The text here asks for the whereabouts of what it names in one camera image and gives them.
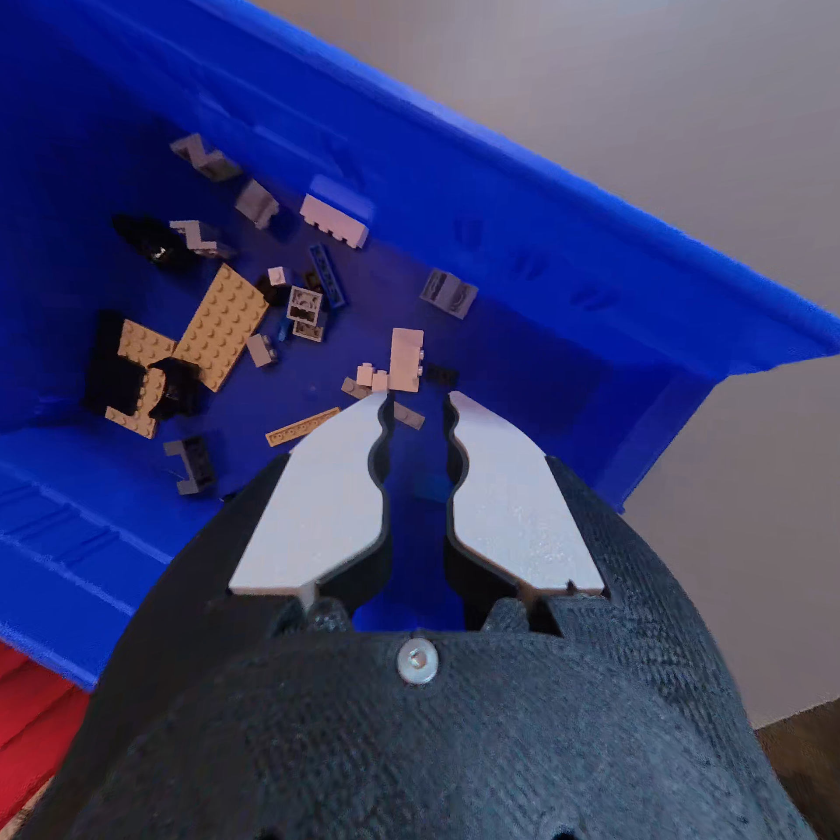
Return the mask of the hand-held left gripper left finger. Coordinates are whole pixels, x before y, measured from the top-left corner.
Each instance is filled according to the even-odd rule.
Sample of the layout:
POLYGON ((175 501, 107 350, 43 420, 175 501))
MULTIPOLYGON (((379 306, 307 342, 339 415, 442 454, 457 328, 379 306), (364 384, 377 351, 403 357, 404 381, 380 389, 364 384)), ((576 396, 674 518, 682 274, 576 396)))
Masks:
POLYGON ((394 398, 375 392, 315 428, 289 453, 228 589, 289 595, 309 609, 320 597, 349 613, 375 598, 392 573, 384 483, 394 398))

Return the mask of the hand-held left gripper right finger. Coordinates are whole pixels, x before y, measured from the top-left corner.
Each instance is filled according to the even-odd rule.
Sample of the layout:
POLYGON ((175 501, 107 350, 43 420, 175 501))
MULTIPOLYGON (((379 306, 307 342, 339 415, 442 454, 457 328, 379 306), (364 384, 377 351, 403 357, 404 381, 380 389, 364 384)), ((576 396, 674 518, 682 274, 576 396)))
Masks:
POLYGON ((464 602, 601 595, 606 584, 541 447, 460 391, 447 394, 444 414, 449 585, 464 602))

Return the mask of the blue plastic bin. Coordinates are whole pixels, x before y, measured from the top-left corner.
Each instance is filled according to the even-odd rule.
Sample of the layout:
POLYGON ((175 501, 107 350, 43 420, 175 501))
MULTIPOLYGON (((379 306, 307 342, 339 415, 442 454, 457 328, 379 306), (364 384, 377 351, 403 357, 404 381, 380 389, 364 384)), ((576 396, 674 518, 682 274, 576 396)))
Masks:
POLYGON ((838 353, 838 319, 245 2, 2 2, 2 640, 91 690, 182 546, 270 462, 272 428, 340 403, 392 328, 619 508, 711 389, 838 353), (170 143, 200 133, 243 174, 170 143), (258 230, 250 179, 280 204, 258 230), (312 194, 363 248, 300 215, 312 194), (216 274, 172 276, 111 215, 197 218, 253 282, 312 267, 347 305, 321 344, 238 359, 155 440, 79 405, 97 312, 178 341, 216 274), (464 320, 419 297, 478 288, 464 320), (216 485, 181 497, 164 442, 205 438, 216 485))

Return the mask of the long tan lego tile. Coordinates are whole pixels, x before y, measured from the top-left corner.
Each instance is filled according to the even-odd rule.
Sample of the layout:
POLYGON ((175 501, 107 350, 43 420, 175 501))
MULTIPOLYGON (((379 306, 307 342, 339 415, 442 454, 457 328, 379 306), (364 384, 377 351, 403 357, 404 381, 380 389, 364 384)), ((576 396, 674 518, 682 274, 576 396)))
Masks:
POLYGON ((336 406, 321 413, 306 417, 295 423, 273 430, 272 432, 266 434, 267 444, 274 448, 287 444, 291 441, 304 438, 312 431, 328 422, 328 420, 340 414, 341 409, 336 406))

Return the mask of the white lego panel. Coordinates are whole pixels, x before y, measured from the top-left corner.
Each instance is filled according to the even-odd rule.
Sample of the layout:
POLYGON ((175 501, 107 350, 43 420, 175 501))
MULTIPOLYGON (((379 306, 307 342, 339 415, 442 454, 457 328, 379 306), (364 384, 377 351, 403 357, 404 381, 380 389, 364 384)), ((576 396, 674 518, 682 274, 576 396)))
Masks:
POLYGON ((393 391, 417 393, 424 372, 424 331, 394 328, 388 386, 393 391))

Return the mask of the tan lego baseplate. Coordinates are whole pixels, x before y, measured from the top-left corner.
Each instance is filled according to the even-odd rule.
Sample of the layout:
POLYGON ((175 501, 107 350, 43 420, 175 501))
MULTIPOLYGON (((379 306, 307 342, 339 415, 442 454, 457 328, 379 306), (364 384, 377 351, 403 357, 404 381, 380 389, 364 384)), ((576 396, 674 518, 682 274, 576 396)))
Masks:
POLYGON ((268 309, 264 295, 223 263, 176 345, 173 358, 196 366, 200 382, 217 393, 268 309))

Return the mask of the tan black lego assembly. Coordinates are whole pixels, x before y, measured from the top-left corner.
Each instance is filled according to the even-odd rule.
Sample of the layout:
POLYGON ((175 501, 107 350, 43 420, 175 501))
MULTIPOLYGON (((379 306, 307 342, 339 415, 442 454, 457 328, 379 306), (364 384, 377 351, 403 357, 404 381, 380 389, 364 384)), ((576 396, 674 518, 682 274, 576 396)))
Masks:
POLYGON ((200 370, 175 357, 173 340, 111 309, 97 312, 95 327, 83 410, 146 439, 164 421, 199 413, 200 370))

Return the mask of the blue lego plate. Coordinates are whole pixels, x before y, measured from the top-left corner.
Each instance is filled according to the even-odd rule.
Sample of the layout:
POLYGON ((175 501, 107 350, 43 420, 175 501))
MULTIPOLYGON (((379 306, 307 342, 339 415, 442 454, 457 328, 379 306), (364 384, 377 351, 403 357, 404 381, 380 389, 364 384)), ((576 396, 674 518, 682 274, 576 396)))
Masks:
POLYGON ((347 305, 347 299, 336 274, 333 262, 327 249, 321 244, 308 247, 314 269, 318 275, 320 285, 332 310, 340 310, 347 305))

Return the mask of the light grey lego brick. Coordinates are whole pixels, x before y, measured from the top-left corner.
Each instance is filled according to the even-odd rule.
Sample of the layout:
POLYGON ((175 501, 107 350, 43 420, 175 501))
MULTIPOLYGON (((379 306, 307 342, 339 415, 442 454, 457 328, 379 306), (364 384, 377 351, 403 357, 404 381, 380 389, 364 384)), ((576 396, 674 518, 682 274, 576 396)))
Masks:
POLYGON ((303 198, 300 215, 310 226, 352 249, 362 249, 369 236, 369 228, 361 221, 309 193, 303 198))

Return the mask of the grey lego panel piece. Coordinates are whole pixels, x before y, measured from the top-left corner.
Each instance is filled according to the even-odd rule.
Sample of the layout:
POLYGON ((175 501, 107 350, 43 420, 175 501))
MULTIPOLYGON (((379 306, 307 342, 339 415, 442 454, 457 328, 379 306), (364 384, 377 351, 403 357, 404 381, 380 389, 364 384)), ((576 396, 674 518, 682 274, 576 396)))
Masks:
POLYGON ((251 178, 238 194, 234 209, 256 229, 267 230, 271 220, 278 215, 280 204, 264 186, 251 178))

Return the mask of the black lego wedge piece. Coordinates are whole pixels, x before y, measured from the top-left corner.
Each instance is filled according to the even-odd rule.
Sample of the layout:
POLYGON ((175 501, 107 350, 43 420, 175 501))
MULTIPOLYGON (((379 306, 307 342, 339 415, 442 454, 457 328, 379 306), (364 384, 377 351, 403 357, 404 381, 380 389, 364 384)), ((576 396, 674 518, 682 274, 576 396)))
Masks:
POLYGON ((184 238, 160 219, 115 213, 111 224, 136 253, 161 270, 187 271, 196 262, 184 238))

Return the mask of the red plastic bin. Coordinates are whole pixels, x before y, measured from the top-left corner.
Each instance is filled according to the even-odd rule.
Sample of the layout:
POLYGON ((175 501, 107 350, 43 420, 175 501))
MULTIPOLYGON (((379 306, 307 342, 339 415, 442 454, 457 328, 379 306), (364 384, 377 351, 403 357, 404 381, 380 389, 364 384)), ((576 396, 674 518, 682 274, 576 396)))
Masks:
POLYGON ((89 694, 1 644, 1 826, 63 763, 89 694))

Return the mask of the dark grey lego bracket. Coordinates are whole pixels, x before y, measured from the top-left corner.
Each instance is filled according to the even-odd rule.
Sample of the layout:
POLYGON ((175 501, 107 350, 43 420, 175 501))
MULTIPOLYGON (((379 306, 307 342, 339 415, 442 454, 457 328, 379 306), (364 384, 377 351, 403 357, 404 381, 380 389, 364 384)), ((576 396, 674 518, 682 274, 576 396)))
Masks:
POLYGON ((215 487, 215 469, 204 436, 193 435, 164 442, 163 448, 167 457, 179 457, 183 462, 185 478, 176 483, 181 497, 198 496, 215 487))

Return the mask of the grey zigzag lego bracket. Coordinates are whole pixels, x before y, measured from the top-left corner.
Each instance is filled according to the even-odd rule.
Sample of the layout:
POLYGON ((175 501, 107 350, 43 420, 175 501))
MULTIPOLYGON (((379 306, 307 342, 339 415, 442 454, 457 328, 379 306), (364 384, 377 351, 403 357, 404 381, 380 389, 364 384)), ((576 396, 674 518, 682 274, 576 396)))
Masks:
POLYGON ((200 220, 172 220, 169 227, 184 237, 185 245, 193 253, 213 259, 231 259, 237 251, 219 239, 215 228, 200 220))
POLYGON ((239 165, 219 149, 209 150, 200 133, 192 133, 170 143, 171 151, 211 182, 230 181, 243 174, 239 165))

